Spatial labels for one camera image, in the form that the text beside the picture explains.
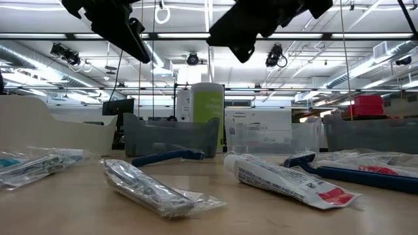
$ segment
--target computer monitor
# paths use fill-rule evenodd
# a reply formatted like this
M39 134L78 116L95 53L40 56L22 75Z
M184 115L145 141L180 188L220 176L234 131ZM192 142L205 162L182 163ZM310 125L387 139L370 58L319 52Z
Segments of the computer monitor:
M134 99L125 99L119 101L108 101L103 103L103 116L114 116L118 115L118 122L116 127L120 131L120 127L123 127L123 114L131 113L133 114L135 100Z

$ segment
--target toothpaste tube cap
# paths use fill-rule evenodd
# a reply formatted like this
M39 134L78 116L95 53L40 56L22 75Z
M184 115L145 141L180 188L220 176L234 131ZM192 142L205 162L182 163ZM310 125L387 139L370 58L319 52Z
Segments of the toothpaste tube cap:
M223 160L223 167L228 170L229 172L234 172L234 165L235 165L235 161L238 160L240 158L240 156L238 155L233 155L230 154L228 156L226 156Z

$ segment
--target toothpaste tube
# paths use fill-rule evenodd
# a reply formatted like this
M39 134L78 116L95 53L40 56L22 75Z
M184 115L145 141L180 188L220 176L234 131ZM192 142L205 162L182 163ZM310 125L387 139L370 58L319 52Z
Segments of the toothpaste tube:
M227 155L223 165L242 183L291 196L323 210L346 207L361 195L248 154Z

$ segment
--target clear plastic bin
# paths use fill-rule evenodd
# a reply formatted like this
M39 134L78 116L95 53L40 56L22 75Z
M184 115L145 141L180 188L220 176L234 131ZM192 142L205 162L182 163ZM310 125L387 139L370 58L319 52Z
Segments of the clear plastic bin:
M344 121L335 115L324 117L329 151L366 148L418 154L418 119Z
M319 152L321 118L309 119L308 123L289 124L287 130L235 124L231 120L225 122L229 151L258 156Z
M134 114L123 114L125 154L141 157L187 148L215 157L219 122L218 117L208 123L140 121Z

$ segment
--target wooden table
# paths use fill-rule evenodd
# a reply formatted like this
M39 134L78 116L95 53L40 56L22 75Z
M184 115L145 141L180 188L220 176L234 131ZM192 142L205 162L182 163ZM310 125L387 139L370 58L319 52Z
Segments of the wooden table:
M363 193L348 208L321 211L239 183L221 157L142 167L163 183L207 193L223 208L167 221L111 190L101 165L74 166L0 193L0 234L418 234L418 196L332 181Z

